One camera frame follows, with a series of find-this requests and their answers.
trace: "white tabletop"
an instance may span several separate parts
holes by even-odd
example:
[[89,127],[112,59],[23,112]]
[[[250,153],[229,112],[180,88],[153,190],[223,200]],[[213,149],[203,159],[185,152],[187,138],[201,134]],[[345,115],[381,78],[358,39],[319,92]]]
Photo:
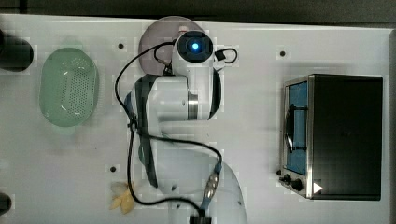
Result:
[[[126,179],[128,144],[114,80],[152,22],[0,15],[0,29],[25,38],[35,50],[25,72],[0,70],[0,190],[14,201],[0,223],[162,223],[166,205],[137,206],[126,216],[108,210],[110,183]],[[220,74],[223,99],[215,119],[172,124],[173,132],[216,143],[238,177],[248,222],[389,223],[389,30],[198,23],[215,44],[237,47],[240,57]],[[118,49],[119,43],[125,48]],[[38,106],[42,65],[66,46],[83,49],[100,76],[98,106],[69,134],[46,121]],[[313,73],[384,78],[381,201],[308,201],[277,184],[281,86]],[[142,75],[133,64],[121,81],[121,96]],[[116,173],[108,171],[112,165],[119,167]]]

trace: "yellow object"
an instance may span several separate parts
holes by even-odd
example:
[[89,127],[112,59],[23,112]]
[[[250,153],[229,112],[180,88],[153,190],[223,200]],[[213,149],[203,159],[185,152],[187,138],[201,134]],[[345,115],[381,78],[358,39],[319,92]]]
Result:
[[110,206],[110,210],[121,207],[121,212],[124,215],[134,209],[134,198],[132,198],[127,183],[125,183],[125,187],[125,192],[123,192],[121,195],[113,197],[113,204]]

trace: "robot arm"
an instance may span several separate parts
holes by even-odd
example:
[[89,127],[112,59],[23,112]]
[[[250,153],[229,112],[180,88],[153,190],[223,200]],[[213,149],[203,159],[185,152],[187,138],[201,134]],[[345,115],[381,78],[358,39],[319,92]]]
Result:
[[[187,32],[174,46],[173,76],[145,75],[134,84],[129,105],[140,135],[135,150],[141,155],[149,183],[162,193],[175,194],[177,186],[178,194],[189,194],[202,202],[201,208],[208,209],[206,214],[216,217],[214,223],[247,223],[239,184],[227,164],[223,163],[221,172],[221,160],[216,162],[202,148],[191,150],[184,144],[150,137],[163,137],[161,122],[210,119],[216,113],[221,83],[213,52],[207,35]],[[238,218],[224,217],[231,212],[228,210]],[[170,223],[185,223],[185,217],[177,218],[180,212],[170,213]],[[191,217],[191,223],[201,221],[195,218]]]

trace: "green bowl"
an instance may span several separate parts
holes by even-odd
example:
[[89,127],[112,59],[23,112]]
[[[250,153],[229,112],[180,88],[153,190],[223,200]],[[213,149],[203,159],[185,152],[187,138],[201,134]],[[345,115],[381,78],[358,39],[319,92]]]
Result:
[[96,106],[97,92],[96,66],[83,51],[58,49],[44,62],[40,109],[52,124],[73,127],[82,123]]

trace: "oven knob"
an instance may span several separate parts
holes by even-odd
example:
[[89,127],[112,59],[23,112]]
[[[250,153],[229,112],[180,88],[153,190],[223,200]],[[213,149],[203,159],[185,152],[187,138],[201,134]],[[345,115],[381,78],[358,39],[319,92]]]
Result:
[[301,182],[300,179],[295,179],[295,180],[291,181],[290,183],[291,183],[291,187],[297,191],[300,191],[303,189],[303,183]]
[[279,178],[280,181],[283,181],[286,185],[290,184],[291,178],[289,175],[284,175],[283,177]]

